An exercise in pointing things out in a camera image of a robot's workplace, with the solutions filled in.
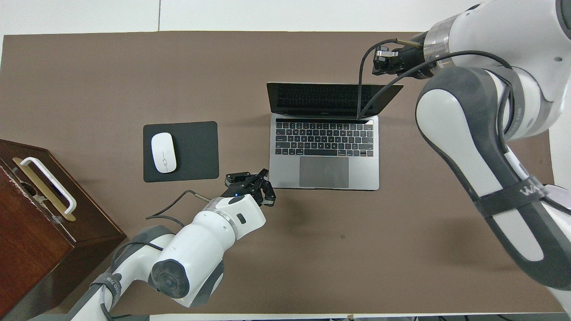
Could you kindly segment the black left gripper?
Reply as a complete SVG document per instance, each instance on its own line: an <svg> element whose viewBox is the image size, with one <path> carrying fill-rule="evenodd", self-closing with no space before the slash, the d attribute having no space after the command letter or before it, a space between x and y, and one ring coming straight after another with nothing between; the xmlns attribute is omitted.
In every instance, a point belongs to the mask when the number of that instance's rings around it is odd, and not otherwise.
<svg viewBox="0 0 571 321"><path fill-rule="evenodd" d="M261 181L259 180L265 180L263 183L263 193L265 197L262 195ZM249 194L255 199L264 199L263 205L273 207L276 194L268 180L268 169L262 169L258 175L257 173L251 174L250 172L228 173L226 175L226 198Z"/></svg>

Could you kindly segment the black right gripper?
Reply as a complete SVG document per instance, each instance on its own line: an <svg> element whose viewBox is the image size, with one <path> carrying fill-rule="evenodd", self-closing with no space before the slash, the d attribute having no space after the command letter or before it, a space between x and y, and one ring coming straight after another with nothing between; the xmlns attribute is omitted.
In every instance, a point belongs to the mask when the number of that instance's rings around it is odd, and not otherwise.
<svg viewBox="0 0 571 321"><path fill-rule="evenodd" d="M384 45L378 45L375 48L375 53L372 61L373 75L400 74L400 71L398 69L398 58L397 58L399 52L400 49L389 49Z"/></svg>

